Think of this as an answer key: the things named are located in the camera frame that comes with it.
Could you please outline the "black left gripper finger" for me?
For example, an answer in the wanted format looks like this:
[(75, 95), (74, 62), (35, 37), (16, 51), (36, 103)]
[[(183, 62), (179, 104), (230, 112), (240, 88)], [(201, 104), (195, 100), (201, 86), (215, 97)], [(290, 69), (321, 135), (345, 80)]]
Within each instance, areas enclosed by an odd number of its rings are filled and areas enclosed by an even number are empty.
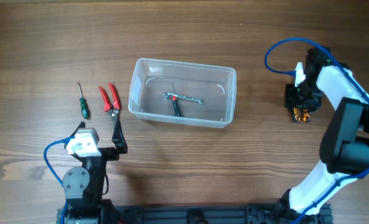
[(70, 138), (73, 138), (75, 136), (75, 134), (77, 133), (77, 131), (80, 128), (84, 128), (85, 127), (85, 122), (81, 121), (80, 124), (77, 126), (77, 128), (74, 130), (74, 132), (70, 135)]
[(121, 122), (117, 116), (113, 117), (113, 135), (111, 141), (114, 143), (120, 154), (128, 153), (128, 145), (124, 138), (124, 134), (121, 127)]

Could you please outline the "red handled pruning shears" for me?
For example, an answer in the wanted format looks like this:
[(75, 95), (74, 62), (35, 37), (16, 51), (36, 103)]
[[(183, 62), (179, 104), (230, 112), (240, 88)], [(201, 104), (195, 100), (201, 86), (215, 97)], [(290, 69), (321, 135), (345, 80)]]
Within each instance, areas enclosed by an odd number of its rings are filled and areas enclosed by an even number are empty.
[(112, 83), (109, 83), (108, 86), (110, 88), (113, 101), (110, 101), (110, 98), (106, 90), (102, 86), (98, 86), (98, 89), (101, 92), (101, 96), (104, 102), (104, 111), (110, 116), (112, 127), (114, 129), (117, 121), (119, 120), (119, 114), (121, 111), (121, 102), (116, 87)]

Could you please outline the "orange black pliers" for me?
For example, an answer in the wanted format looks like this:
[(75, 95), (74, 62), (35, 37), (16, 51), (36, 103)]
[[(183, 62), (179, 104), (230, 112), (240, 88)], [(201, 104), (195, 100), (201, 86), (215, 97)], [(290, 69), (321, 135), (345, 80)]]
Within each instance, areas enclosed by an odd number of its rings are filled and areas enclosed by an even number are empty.
[(298, 109), (298, 113), (299, 113), (299, 117), (300, 117), (300, 121), (303, 121), (303, 115), (302, 115), (302, 110)]

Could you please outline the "green handled screwdriver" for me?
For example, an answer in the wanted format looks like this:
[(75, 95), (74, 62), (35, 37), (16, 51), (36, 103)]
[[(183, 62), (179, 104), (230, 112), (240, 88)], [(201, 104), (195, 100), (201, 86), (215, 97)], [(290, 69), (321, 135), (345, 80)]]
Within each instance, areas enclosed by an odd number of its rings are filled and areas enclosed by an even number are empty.
[(77, 82), (78, 85), (78, 91), (80, 94), (80, 106), (81, 106), (81, 114), (84, 119), (90, 119), (90, 110), (88, 108), (88, 104), (86, 102), (86, 99), (83, 96), (83, 91), (80, 82)]

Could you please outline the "black red handled screwdriver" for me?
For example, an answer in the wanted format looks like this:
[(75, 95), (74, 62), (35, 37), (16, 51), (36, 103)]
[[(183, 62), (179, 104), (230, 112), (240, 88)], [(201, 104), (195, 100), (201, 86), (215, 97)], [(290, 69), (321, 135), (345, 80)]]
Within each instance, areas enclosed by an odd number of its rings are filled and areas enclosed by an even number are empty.
[(181, 112), (180, 112), (180, 108), (179, 108), (179, 103), (177, 100), (177, 97), (174, 96), (174, 87), (173, 84), (170, 83), (170, 92), (172, 93), (171, 97), (172, 97), (172, 105), (173, 105), (173, 109), (174, 109), (174, 116), (176, 117), (181, 117)]

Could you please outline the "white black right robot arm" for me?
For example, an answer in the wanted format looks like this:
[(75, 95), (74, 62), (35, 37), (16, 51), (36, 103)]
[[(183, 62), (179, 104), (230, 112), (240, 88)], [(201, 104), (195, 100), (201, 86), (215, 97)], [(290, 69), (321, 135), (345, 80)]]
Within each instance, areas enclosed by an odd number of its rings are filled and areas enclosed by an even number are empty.
[(229, 207), (119, 207), (120, 223), (332, 223), (328, 199), (369, 174), (369, 95), (327, 47), (307, 51), (286, 86), (293, 119), (306, 119), (326, 96), (335, 113), (323, 135), (319, 162), (274, 203)]

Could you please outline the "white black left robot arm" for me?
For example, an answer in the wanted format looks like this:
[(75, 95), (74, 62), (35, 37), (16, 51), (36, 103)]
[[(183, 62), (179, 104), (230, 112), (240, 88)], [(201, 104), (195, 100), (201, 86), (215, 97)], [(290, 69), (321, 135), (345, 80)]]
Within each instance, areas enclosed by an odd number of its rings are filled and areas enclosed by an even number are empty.
[(113, 147), (98, 147), (98, 141), (96, 130), (82, 121), (64, 144), (82, 164), (69, 169), (62, 179), (66, 204), (57, 210), (57, 223), (124, 223), (112, 201), (103, 198), (109, 191), (107, 162), (128, 152), (121, 125), (113, 131)]

